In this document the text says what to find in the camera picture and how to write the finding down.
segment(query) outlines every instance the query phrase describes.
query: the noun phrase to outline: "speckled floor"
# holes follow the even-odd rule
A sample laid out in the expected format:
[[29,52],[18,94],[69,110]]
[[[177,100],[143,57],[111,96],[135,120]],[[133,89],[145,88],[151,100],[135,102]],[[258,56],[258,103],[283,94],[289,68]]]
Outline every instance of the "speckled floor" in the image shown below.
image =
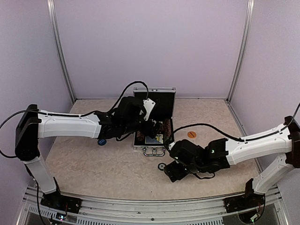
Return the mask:
[[[71,112],[105,111],[114,102],[77,100]],[[174,129],[199,122],[240,136],[223,100],[176,99]],[[223,137],[209,127],[191,127],[176,133],[175,139],[189,139],[188,131],[196,132],[197,137],[190,140],[203,147]],[[46,160],[63,192],[130,200],[190,199],[240,192],[245,183],[258,174],[252,159],[216,172],[211,180],[198,180],[188,175],[171,183],[157,168],[161,162],[168,164],[172,159],[168,153],[164,157],[145,157],[141,150],[133,150],[133,136],[122,142],[108,140],[105,146],[99,146],[96,139],[58,137]]]

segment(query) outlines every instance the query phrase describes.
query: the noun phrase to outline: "black cable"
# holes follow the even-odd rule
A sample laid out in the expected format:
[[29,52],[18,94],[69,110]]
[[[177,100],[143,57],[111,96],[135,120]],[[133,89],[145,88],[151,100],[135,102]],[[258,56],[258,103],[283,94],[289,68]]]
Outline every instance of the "black cable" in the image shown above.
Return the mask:
[[42,214],[41,214],[41,209],[39,208],[38,191],[39,191],[39,186],[38,186],[38,183],[37,183],[37,210],[38,210],[38,214],[39,214],[39,217],[41,218],[41,221],[42,221],[43,225],[46,225],[44,220],[43,220]]
[[250,142],[250,141],[259,140],[259,139],[262,139],[262,138],[265,138],[265,137],[269,137],[269,136],[278,134],[278,133],[282,132],[283,130],[287,129],[288,126],[289,126],[289,125],[293,122],[293,120],[295,119],[295,117],[296,117],[296,115],[297,115],[297,113],[298,113],[299,108],[300,108],[300,102],[299,102],[299,104],[298,104],[298,106],[297,106],[297,108],[296,108],[296,110],[295,110],[295,112],[294,112],[294,115],[292,116],[292,119],[291,119],[291,121],[289,122],[289,124],[287,124],[287,125],[286,125],[285,127],[283,127],[281,130],[277,130],[277,131],[274,131],[274,132],[272,132],[272,133],[270,133],[270,134],[263,135],[263,136],[260,136],[260,137],[250,138],[250,139],[247,139],[247,140],[245,140],[245,141],[246,141],[246,142]]
[[111,109],[108,111],[108,113],[111,113],[111,110],[114,109],[114,107],[119,103],[119,101],[121,100],[121,98],[123,97],[125,91],[127,90],[127,88],[129,88],[131,85],[135,84],[135,83],[141,83],[146,89],[147,89],[147,95],[146,98],[148,98],[149,95],[149,90],[148,90],[148,86],[143,82],[143,81],[133,81],[131,82],[129,85],[126,86],[126,88],[122,91],[122,94],[120,95],[120,97],[118,98],[118,100],[115,102],[115,104],[111,107]]
[[213,179],[216,176],[214,172],[212,172],[211,174],[213,174],[212,177],[199,177],[196,173],[193,173],[193,175],[200,180],[205,180],[205,179],[209,180],[209,179]]
[[[6,118],[6,120],[4,120],[1,125],[0,125],[0,130],[1,128],[4,126],[4,124],[7,123],[7,121],[9,121],[11,118],[13,118],[14,116],[21,114],[21,113],[38,113],[38,114],[43,114],[43,115],[47,115],[45,112],[40,112],[40,111],[34,111],[34,110],[21,110],[18,112],[15,112],[14,114],[10,115],[9,117]],[[17,156],[8,156],[6,154],[4,154],[1,150],[0,150],[0,154],[3,155],[5,158],[17,158]]]
[[173,134],[175,134],[177,131],[181,130],[181,129],[185,129],[185,128],[189,128],[189,127],[195,127],[195,126],[207,126],[207,127],[210,127],[210,128],[213,128],[214,130],[218,131],[219,133],[221,133],[222,135],[224,135],[225,137],[228,137],[232,140],[235,140],[237,142],[250,142],[250,141],[255,141],[255,140],[259,140],[259,139],[262,139],[262,138],[265,138],[265,137],[269,137],[269,136],[272,136],[272,135],[275,135],[275,134],[278,134],[279,132],[283,131],[284,129],[286,129],[292,122],[293,120],[295,119],[296,115],[297,115],[297,112],[300,108],[300,103],[298,104],[296,110],[295,110],[295,113],[291,119],[291,121],[289,122],[289,124],[287,124],[285,127],[283,127],[281,130],[277,130],[277,131],[274,131],[270,134],[267,134],[267,135],[263,135],[263,136],[260,136],[260,137],[256,137],[256,138],[250,138],[250,139],[241,139],[241,138],[236,138],[236,137],[233,137],[223,131],[221,131],[220,129],[214,127],[213,125],[211,124],[207,124],[207,123],[195,123],[195,124],[190,124],[190,125],[186,125],[186,126],[183,126],[183,127],[180,127],[176,130],[174,130]]
[[99,111],[99,110],[94,110],[94,111],[91,111],[91,112],[88,112],[88,113],[86,113],[86,114],[81,115],[81,117],[88,116],[88,115],[91,115],[91,114],[93,114],[93,113],[103,113],[103,112],[101,112],[101,111]]
[[237,137],[233,137],[233,136],[231,136],[231,135],[229,135],[229,134],[223,132],[222,130],[220,130],[220,129],[214,127],[213,125],[207,124],[207,123],[194,123],[194,124],[190,124],[190,125],[186,125],[186,126],[180,127],[180,128],[178,128],[178,129],[174,130],[174,131],[173,131],[173,134],[171,134],[171,136],[173,136],[173,135],[174,135],[177,131],[179,131],[179,130],[182,130],[182,129],[185,129],[185,128],[190,128],[190,127],[195,127],[195,126],[207,126],[207,127],[213,128],[214,130],[218,131],[219,133],[221,133],[221,134],[224,135],[225,137],[228,137],[228,138],[230,138],[230,139],[233,139],[233,140],[235,140],[235,141],[237,141],[237,142],[244,142],[243,139],[237,138]]
[[131,134],[133,134],[133,132],[132,132],[132,133],[129,133],[129,134],[127,134],[127,135],[125,135],[125,136],[124,136],[123,138],[121,138],[121,139],[118,139],[118,138],[116,137],[116,141],[121,142],[121,141],[123,141],[124,139],[128,138]]

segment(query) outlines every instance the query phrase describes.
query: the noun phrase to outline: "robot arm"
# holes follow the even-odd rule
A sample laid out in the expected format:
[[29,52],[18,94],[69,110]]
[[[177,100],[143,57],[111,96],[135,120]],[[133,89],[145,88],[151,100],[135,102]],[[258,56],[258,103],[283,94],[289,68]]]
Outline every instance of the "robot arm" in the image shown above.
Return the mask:
[[300,126],[292,119],[288,116],[284,124],[242,137],[240,141],[214,140],[205,148],[188,140],[173,142],[169,144],[169,153],[175,160],[164,168],[164,172],[175,182],[188,174],[215,173],[248,159],[279,153],[269,167],[246,183],[243,196],[225,199],[227,212],[256,207],[257,203],[263,204],[264,194],[270,187],[294,168],[300,168]]
[[15,154],[44,193],[42,205],[78,213],[81,200],[60,194],[55,178],[50,174],[38,150],[38,139],[57,136],[81,136],[96,139],[120,138],[141,131],[155,136],[159,124],[149,120],[155,102],[135,97],[123,97],[117,108],[109,112],[88,114],[55,113],[30,105],[16,128]]

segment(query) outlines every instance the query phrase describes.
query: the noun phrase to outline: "blue object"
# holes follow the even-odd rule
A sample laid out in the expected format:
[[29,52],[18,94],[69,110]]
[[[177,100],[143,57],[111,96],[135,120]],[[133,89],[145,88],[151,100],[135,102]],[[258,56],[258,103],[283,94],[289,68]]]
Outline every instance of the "blue object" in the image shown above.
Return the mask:
[[98,140],[98,145],[101,145],[101,146],[103,146],[103,145],[105,145],[106,144],[106,140],[105,139],[99,139]]

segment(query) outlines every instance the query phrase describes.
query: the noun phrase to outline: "white wall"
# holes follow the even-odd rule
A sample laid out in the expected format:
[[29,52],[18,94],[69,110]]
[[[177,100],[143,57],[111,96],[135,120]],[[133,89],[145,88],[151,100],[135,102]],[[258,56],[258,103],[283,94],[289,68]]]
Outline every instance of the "white wall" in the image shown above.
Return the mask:
[[226,98],[247,0],[55,1],[78,98],[115,98],[134,80],[178,97]]
[[[300,102],[300,1],[256,0],[241,76],[233,98],[248,134],[275,127]],[[300,113],[296,117],[300,123]],[[267,167],[275,156],[260,159]],[[279,184],[293,225],[299,224],[300,170]]]
[[[71,102],[64,84],[45,0],[0,0],[0,122],[38,104],[66,112]],[[0,132],[0,149],[15,154],[12,119]],[[45,157],[53,139],[41,141]],[[0,156],[0,224],[15,224],[29,176],[19,159]]]

